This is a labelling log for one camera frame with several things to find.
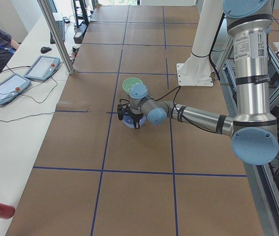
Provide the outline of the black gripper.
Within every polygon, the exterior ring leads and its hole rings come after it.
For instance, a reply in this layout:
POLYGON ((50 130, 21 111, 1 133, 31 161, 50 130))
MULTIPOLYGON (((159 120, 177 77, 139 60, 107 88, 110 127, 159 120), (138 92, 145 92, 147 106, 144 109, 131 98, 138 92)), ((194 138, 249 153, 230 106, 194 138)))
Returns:
POLYGON ((132 111, 129 111, 129 116, 132 118, 133 120, 133 124, 134 124, 134 129, 139 129, 140 128, 140 124, 139 121, 140 119, 143 118, 143 114, 135 114, 132 111))

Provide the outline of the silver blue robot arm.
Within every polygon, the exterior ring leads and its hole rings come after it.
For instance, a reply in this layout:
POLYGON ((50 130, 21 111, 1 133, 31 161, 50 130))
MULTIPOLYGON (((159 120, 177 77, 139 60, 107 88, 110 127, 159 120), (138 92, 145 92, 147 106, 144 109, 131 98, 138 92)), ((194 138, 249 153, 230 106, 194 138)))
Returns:
POLYGON ((273 5, 271 0, 204 1, 191 55, 185 63, 177 64, 181 86, 211 86, 210 52, 219 25, 226 20, 235 60, 238 112, 234 118, 174 101, 158 102, 139 83, 130 88, 127 108, 135 128, 142 117, 155 125, 172 118, 229 136, 235 155, 248 164, 271 162, 279 151, 277 120, 270 112, 267 66, 266 38, 272 24, 273 5))

